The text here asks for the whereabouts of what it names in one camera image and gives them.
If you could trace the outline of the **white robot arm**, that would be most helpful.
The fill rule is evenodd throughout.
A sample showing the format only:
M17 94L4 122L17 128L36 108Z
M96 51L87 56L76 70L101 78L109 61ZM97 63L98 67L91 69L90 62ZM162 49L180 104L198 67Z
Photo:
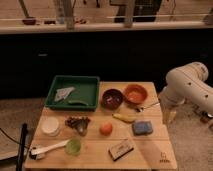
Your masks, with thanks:
M185 100L213 115L213 87L205 83L208 75L208 68L201 62L176 67L166 74L167 85L159 93L164 124L169 123L172 110Z

